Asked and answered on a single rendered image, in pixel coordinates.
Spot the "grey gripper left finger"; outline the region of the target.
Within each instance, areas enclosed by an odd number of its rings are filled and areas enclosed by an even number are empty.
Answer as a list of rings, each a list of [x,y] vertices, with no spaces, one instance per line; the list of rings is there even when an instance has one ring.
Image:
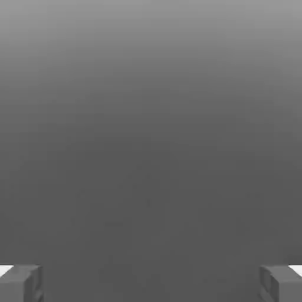
[[[44,302],[43,266],[0,264],[0,302]]]

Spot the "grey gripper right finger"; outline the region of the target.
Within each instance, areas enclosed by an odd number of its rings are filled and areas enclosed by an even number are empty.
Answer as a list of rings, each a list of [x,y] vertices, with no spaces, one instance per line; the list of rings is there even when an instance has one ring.
[[[260,302],[302,302],[302,265],[259,267]]]

